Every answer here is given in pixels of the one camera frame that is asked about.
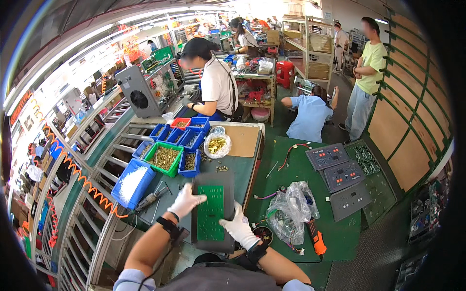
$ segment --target cardboard sheet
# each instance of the cardboard sheet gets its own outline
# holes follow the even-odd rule
[[[224,126],[224,128],[232,140],[232,149],[227,156],[254,157],[259,127]]]

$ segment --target red plastic bin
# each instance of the red plastic bin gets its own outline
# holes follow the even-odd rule
[[[176,126],[178,122],[188,122],[185,126]],[[191,124],[191,118],[182,118],[182,117],[177,117],[175,120],[171,123],[170,127],[171,128],[178,128],[181,130],[186,130],[186,127]]]
[[[290,77],[295,74],[295,66],[290,61],[279,61],[276,65],[277,83],[290,88]]]

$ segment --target control panel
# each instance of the control panel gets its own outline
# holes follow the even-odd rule
[[[330,193],[338,192],[364,180],[361,167],[355,161],[344,162],[323,171]]]
[[[317,149],[310,149],[305,153],[315,171],[339,165],[350,160],[341,143]]]
[[[335,221],[348,217],[369,203],[370,196],[364,183],[352,185],[330,196]]]

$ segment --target power drill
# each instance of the power drill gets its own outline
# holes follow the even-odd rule
[[[327,250],[327,247],[323,243],[322,233],[317,230],[314,224],[314,218],[308,222],[308,231],[311,236],[312,245],[314,246],[315,253],[323,260],[323,255]]]
[[[147,206],[151,205],[152,203],[154,203],[160,196],[160,194],[162,193],[163,190],[168,190],[168,187],[163,187],[162,189],[158,190],[158,191],[155,191],[154,193],[150,193],[149,195],[147,195],[146,198],[144,198],[141,202],[139,202],[136,206],[136,208],[134,209],[136,212],[137,211],[141,211],[143,210],[144,208],[146,208]]]

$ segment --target blue plastic bin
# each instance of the blue plastic bin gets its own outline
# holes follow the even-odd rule
[[[201,170],[201,151],[199,149],[196,150],[196,161],[194,162],[194,169],[193,170],[185,170],[185,163],[186,163],[186,155],[190,154],[185,151],[183,151],[183,154],[181,155],[181,160],[179,161],[178,165],[178,174],[186,177],[186,178],[194,178],[197,176]]]
[[[170,133],[170,136],[168,137],[168,139],[165,141],[165,143],[179,145],[185,133],[186,132],[184,130],[181,130],[179,128],[174,128],[172,132]]]
[[[157,141],[158,142],[166,142],[170,134],[172,133],[173,129],[170,127],[170,124],[164,125],[164,129],[162,132],[158,135]]]
[[[151,134],[149,135],[149,137],[151,137],[155,142],[157,141],[159,135],[162,134],[162,132],[160,132],[159,135],[157,135],[157,132],[162,128],[162,127],[165,127],[166,124],[157,124],[157,126],[154,128],[154,130],[151,132]]]
[[[111,193],[112,197],[115,198],[115,200],[118,201],[118,203],[130,210],[134,209],[136,205],[139,203],[139,200],[141,200],[141,197],[146,191],[147,186],[149,186],[151,181],[154,179],[156,172],[151,168],[151,165],[149,165],[148,163],[138,159],[131,159],[131,161],[128,163],[128,166],[126,167],[126,169],[124,169],[123,173],[120,176],[121,179],[124,179],[127,174],[132,173],[134,170],[142,166],[147,167],[146,173],[139,182],[139,185],[136,187],[136,190],[134,191],[133,196],[131,197],[129,202],[125,203],[120,198],[119,192],[121,188],[121,180],[118,180],[118,182],[113,187]]]
[[[186,129],[194,130],[197,132],[204,132],[205,134],[209,133],[210,130],[210,118],[209,117],[193,117],[191,118],[191,123]]]
[[[141,156],[141,153],[143,152],[143,150],[147,147],[147,145],[151,144],[152,146],[154,145],[153,142],[149,142],[149,141],[143,141],[136,149],[136,151],[132,154],[133,158],[136,158],[136,159],[141,159],[143,160],[145,155],[149,152],[149,151],[146,151],[146,153],[144,154],[144,156]]]
[[[194,140],[192,145],[188,147],[187,144],[194,136],[196,137],[196,139]],[[188,151],[191,153],[199,148],[201,143],[204,141],[204,136],[205,136],[204,132],[197,132],[197,131],[188,129],[186,130],[185,135],[181,138],[181,142],[179,145],[185,148],[185,151]]]

